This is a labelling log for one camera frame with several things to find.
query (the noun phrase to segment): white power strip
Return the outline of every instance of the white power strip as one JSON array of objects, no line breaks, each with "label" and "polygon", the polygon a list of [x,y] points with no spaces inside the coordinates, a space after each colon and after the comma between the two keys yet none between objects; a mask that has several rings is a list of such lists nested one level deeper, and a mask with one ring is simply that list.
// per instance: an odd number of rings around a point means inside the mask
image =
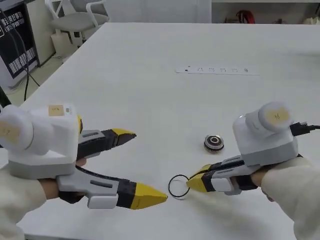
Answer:
[{"label": "white power strip", "polygon": [[257,70],[248,67],[185,66],[176,68],[175,72],[178,74],[259,75]]}]

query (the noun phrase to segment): table surface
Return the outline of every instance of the table surface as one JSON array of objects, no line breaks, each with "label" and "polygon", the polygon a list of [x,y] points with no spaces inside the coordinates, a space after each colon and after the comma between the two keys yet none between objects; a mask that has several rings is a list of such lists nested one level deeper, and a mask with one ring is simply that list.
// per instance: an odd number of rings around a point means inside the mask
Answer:
[{"label": "table surface", "polygon": [[[232,123],[241,114],[285,101],[297,121],[320,123],[319,37],[312,25],[108,23],[22,107],[73,102],[85,129],[135,131],[135,140],[90,159],[86,168],[168,193],[172,176],[239,153]],[[252,67],[260,76],[175,73],[187,65]],[[223,137],[220,154],[204,150],[207,134]],[[319,137],[299,138],[300,153],[315,164]],[[50,200],[19,226],[28,235],[79,240],[295,239],[292,221],[260,190],[190,191],[185,200],[169,197],[136,211],[86,204]]]}]

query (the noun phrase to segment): hand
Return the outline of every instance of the hand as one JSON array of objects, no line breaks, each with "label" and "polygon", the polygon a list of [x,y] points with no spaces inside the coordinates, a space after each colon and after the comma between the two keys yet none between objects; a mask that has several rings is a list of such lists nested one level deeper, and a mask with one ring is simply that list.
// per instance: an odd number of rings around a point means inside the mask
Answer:
[{"label": "hand", "polygon": [[[258,187],[261,187],[261,184],[262,184],[262,180],[264,178],[264,176],[266,175],[266,173],[272,169],[273,167],[275,167],[274,165],[270,165],[270,166],[265,166],[261,169],[259,169],[258,171],[254,172],[251,174],[251,180],[252,182],[258,186]],[[261,190],[264,195],[266,196],[266,198],[270,201],[270,202],[274,202],[274,200],[268,196],[268,194],[266,194],[263,190]]]},{"label": "hand", "polygon": [[[86,163],[87,163],[87,159],[85,158],[82,158],[76,161],[76,165],[79,167],[82,167]],[[57,181],[55,179],[52,179],[52,178],[39,179],[39,182],[44,190],[47,200],[56,199],[59,197],[59,188],[58,188]]]}]

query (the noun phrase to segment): floor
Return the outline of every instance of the floor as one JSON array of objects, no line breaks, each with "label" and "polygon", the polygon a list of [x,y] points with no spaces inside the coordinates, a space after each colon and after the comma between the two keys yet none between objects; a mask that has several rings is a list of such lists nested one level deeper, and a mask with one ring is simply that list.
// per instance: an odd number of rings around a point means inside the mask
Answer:
[{"label": "floor", "polygon": [[[43,84],[60,66],[62,65],[62,60],[59,58],[51,58],[42,67],[37,67],[31,71],[32,77],[39,83]],[[26,81],[24,81],[16,90],[13,92],[6,92],[9,100],[13,105],[20,106],[24,102]],[[26,97],[30,97],[36,90],[38,86],[30,78],[28,90]]]}]

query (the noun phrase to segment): metal ring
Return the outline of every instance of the metal ring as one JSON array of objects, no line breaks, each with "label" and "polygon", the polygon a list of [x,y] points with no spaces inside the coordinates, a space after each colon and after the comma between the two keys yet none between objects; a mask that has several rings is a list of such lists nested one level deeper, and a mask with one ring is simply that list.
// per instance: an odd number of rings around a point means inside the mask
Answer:
[{"label": "metal ring", "polygon": [[171,182],[172,182],[175,178],[177,178],[177,177],[184,177],[184,178],[186,178],[186,179],[189,181],[189,178],[188,178],[186,175],[183,175],[183,174],[175,175],[175,176],[174,176],[173,178],[171,178],[170,181],[169,181],[168,191],[169,191],[169,193],[170,193],[170,195],[171,195],[172,197],[174,197],[174,198],[182,198],[182,197],[184,197],[185,195],[187,195],[187,193],[188,193],[189,190],[190,190],[190,187],[188,188],[188,190],[187,190],[184,194],[182,194],[182,195],[174,195],[174,194],[171,192],[171,190],[170,190],[170,184],[171,184]]}]

